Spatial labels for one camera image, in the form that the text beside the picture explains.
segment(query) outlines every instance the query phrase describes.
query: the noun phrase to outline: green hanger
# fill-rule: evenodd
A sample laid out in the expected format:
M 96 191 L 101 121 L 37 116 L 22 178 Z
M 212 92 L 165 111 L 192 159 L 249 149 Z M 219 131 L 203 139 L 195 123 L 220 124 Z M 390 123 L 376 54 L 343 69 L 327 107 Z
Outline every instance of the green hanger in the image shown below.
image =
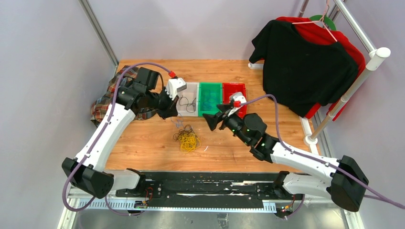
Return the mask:
M 310 17 L 309 19 L 310 19 L 311 21 L 319 21 L 321 17 L 322 17 L 322 15 L 314 15 L 314 16 Z M 330 18 L 328 18 L 328 17 L 325 16 L 325 17 L 323 18 L 323 22 L 324 22 L 327 26 L 329 26 L 330 30 L 336 31 L 335 23 L 333 23 L 333 21 L 332 21 Z

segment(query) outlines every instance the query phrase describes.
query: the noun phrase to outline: white clothing rack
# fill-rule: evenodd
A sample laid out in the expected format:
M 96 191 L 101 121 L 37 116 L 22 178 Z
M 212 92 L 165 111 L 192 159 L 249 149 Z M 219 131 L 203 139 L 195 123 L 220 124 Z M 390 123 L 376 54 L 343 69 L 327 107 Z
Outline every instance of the white clothing rack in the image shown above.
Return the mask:
M 309 0 L 304 0 L 304 2 L 302 3 L 301 10 L 298 14 L 299 17 L 302 17 L 302 15 L 304 14 L 308 2 L 309 2 Z M 334 17 L 336 17 L 336 11 L 338 8 L 339 11 L 343 14 L 346 21 L 351 26 L 351 28 L 356 33 L 357 37 L 361 40 L 361 42 L 364 45 L 364 47 L 366 48 L 366 50 L 369 52 L 369 56 L 371 59 L 366 64 L 366 69 L 362 72 L 362 74 L 359 75 L 359 77 L 354 81 L 354 83 L 351 85 L 351 87 L 340 98 L 340 100 L 338 101 L 336 106 L 331 111 L 329 111 L 328 115 L 325 117 L 325 119 L 323 119 L 321 124 L 317 127 L 317 129 L 313 133 L 309 126 L 308 119 L 300 118 L 302 128 L 306 135 L 304 138 L 304 141 L 308 145 L 311 152 L 314 154 L 318 154 L 318 150 L 316 148 L 316 143 L 318 142 L 317 137 L 321 133 L 321 131 L 326 127 L 326 125 L 330 121 L 333 120 L 333 118 L 340 111 L 340 109 L 347 103 L 347 101 L 351 98 L 351 96 L 357 91 L 357 89 L 359 89 L 359 87 L 369 77 L 370 73 L 372 71 L 377 70 L 377 68 L 380 66 L 380 64 L 391 54 L 391 51 L 388 48 L 382 47 L 382 48 L 377 49 L 374 46 L 374 44 L 371 42 L 371 40 L 369 39 L 367 34 L 364 32 L 364 30 L 358 24 L 357 20 L 353 17 L 353 15 L 350 13 L 349 9 L 347 9 L 346 4 L 342 0 L 334 0 L 334 2 L 335 2 L 335 6 L 333 7 L 334 9 L 332 10 L 332 11 L 335 11 Z M 248 66 L 251 69 L 263 69 L 263 64 L 249 63 Z

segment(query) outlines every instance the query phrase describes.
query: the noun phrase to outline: plaid cloth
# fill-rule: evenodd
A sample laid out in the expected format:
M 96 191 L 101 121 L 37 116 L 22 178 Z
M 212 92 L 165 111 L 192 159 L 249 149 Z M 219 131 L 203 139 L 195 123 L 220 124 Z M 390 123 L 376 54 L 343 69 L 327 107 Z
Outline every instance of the plaid cloth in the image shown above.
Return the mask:
M 93 105 L 91 105 L 91 118 L 90 120 L 94 123 L 94 125 L 100 125 L 101 121 L 103 120 L 104 116 L 107 113 L 108 106 L 110 105 L 112 98 L 114 96 L 115 86 L 117 84 L 117 80 L 119 76 L 127 69 L 129 66 L 125 65 L 117 74 L 115 74 L 114 78 L 110 80 L 108 83 L 107 92 L 97 99 Z M 139 68 L 134 68 L 129 70 L 122 79 L 120 86 L 124 86 L 126 83 L 132 80 L 132 78 L 136 78 L 137 72 Z M 134 120 L 146 120 L 153 117 L 156 114 L 156 110 L 142 108 L 140 109 L 139 113 L 135 117 Z

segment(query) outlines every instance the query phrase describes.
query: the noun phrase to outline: red plastic tray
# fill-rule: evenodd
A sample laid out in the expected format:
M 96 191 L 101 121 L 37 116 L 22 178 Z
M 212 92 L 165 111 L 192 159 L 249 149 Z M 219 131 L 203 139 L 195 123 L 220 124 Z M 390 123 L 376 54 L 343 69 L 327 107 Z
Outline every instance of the red plastic tray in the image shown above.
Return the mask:
M 242 92 L 246 98 L 246 88 L 244 83 L 222 83 L 222 91 L 224 104 L 228 104 L 230 102 L 229 97 L 236 92 Z M 238 116 L 243 118 L 246 114 L 246 109 L 246 106 L 239 109 Z

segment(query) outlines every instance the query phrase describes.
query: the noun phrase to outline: rubber band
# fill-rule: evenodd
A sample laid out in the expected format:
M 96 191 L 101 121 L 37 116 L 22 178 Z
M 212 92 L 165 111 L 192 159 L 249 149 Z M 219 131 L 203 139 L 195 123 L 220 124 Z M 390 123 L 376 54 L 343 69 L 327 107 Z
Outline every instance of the rubber band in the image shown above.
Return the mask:
M 175 141 L 180 141 L 180 150 L 182 152 L 192 152 L 201 147 L 201 140 L 193 131 L 191 125 L 186 125 L 184 129 L 175 133 L 173 139 Z

